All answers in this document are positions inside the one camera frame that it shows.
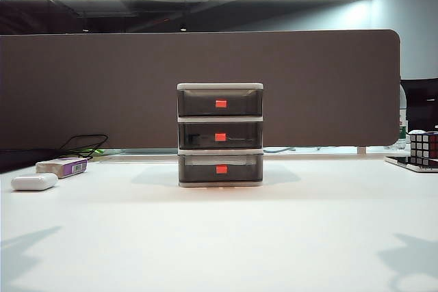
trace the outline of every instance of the gray partition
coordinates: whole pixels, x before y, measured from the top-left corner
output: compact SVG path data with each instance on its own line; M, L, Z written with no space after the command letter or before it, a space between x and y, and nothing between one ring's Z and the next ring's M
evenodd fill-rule
M392 144L391 30L0 36L0 148L177 146L177 83L262 82L265 146Z

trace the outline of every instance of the desk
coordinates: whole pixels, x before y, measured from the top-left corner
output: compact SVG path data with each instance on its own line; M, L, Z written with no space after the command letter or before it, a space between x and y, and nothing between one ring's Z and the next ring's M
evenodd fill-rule
M382 155L266 157L262 187L218 189L103 161L11 192L32 171L1 175L2 292L438 289L438 174Z

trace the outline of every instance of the rubik's cube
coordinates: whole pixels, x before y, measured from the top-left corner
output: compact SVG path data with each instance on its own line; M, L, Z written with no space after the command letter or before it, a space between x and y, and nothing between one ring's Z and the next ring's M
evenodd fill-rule
M411 135L411 156L438 158L438 133Z

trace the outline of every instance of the black cable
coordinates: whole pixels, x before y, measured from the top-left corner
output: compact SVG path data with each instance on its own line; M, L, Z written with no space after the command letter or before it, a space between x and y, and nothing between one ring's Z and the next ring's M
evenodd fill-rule
M104 133L98 133L98 134L88 134L88 135L75 135L70 137L69 140L67 140L67 142L65 142L61 147L60 150L63 150L64 147L66 145L68 145L68 143L70 143L72 140L77 139L77 138L84 138L84 137L103 137L103 140L101 140L98 143L92 143L92 144L87 144L87 145L82 145L79 147L75 147L75 148L71 148L71 149L67 149L65 150L67 155L77 155L80 157L85 157L86 159L92 159L93 156L91 154L93 154L98 148L100 148L102 146L103 143L105 143L108 140L108 136ZM91 151L87 152L85 155L83 154L84 152L81 152L80 150L83 148L87 148L93 146L93 148L91 149Z
M286 150L295 150L294 147L285 147L282 148L280 150L266 150L265 148L263 149L263 153L268 153L268 154L275 154L275 153L281 153L281 152L285 152Z
M69 148L64 149L65 146L68 145L72 140L77 138L83 138L83 137L102 137L103 139L100 142L87 144L87 145L81 145L75 148ZM30 152L30 151L52 151L57 152L59 156L66 156L66 155L77 155L79 157L86 157L88 159L92 159L91 154L93 154L98 148L100 148L103 143L105 143L108 140L108 136L104 133L98 133L98 134L88 134L88 135L74 135L70 137L65 143L62 144L59 148L23 148L23 149L16 149L16 150L0 150L0 152ZM81 149L92 147L92 150L89 152L80 152Z

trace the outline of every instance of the red drawer handle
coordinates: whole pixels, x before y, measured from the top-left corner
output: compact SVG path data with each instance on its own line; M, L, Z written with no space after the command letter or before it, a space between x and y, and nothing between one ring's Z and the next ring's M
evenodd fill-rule
M216 174L227 174L227 173L228 173L228 165L218 164L216 166Z
M215 142L226 142L227 141L227 134L226 133L215 133L214 134L214 141Z
M216 99L216 107L226 109L228 106L228 102L226 99Z

